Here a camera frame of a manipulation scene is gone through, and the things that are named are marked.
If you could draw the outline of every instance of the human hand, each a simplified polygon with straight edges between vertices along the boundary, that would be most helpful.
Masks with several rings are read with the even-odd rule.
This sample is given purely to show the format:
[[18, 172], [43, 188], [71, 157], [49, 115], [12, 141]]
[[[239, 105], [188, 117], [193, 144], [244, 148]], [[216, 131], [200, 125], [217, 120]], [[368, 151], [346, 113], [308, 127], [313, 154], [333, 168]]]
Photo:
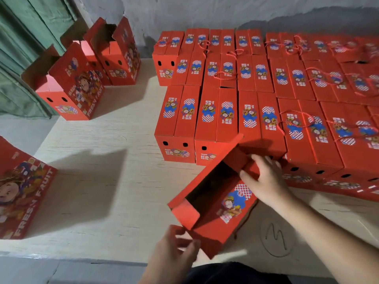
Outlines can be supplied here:
[[239, 172], [239, 176], [259, 200], [277, 211], [282, 205], [296, 199], [284, 182], [279, 162], [271, 160], [268, 156], [263, 157], [256, 154], [252, 154], [251, 158], [259, 168], [258, 180], [244, 170]]
[[178, 284], [185, 279], [200, 249], [200, 240], [176, 237], [185, 231], [181, 226], [168, 227], [163, 238], [155, 245], [139, 284]]

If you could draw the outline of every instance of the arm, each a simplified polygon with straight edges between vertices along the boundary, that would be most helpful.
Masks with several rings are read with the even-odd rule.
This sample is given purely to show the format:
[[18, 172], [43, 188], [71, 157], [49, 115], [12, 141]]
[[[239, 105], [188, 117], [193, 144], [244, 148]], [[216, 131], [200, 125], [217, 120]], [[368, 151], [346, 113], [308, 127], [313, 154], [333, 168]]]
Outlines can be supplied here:
[[294, 196], [282, 178], [280, 164], [252, 155], [260, 177], [245, 171], [241, 179], [264, 203], [280, 214], [321, 259], [339, 283], [378, 283], [379, 250], [326, 219]]

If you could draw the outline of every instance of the green curtain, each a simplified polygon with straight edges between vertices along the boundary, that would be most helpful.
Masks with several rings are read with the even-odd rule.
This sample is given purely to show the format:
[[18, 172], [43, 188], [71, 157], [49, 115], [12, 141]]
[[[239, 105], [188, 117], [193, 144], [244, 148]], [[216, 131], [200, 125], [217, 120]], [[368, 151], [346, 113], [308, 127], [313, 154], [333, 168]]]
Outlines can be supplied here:
[[68, 0], [0, 0], [0, 114], [51, 117], [55, 111], [20, 78], [77, 19]]

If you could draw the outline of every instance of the person's right hand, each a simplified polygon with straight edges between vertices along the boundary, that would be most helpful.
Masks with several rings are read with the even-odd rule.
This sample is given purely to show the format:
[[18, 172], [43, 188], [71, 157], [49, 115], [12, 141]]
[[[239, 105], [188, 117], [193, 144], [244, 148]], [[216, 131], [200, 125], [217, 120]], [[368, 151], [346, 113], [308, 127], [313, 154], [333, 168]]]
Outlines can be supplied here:
[[244, 170], [239, 172], [239, 176], [259, 200], [274, 210], [278, 210], [281, 205], [288, 204], [289, 201], [296, 199], [284, 182], [282, 167], [279, 162], [272, 161], [268, 156], [263, 157], [256, 154], [252, 154], [251, 158], [259, 168], [258, 180], [255, 180]]

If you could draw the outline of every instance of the forearm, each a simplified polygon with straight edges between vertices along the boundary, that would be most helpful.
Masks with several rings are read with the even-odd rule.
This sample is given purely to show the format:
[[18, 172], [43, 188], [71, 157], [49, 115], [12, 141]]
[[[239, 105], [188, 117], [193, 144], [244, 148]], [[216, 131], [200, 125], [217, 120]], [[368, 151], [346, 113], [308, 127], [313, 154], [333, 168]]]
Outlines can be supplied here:
[[326, 219], [297, 198], [276, 211], [291, 224], [339, 283], [377, 283], [379, 251]]

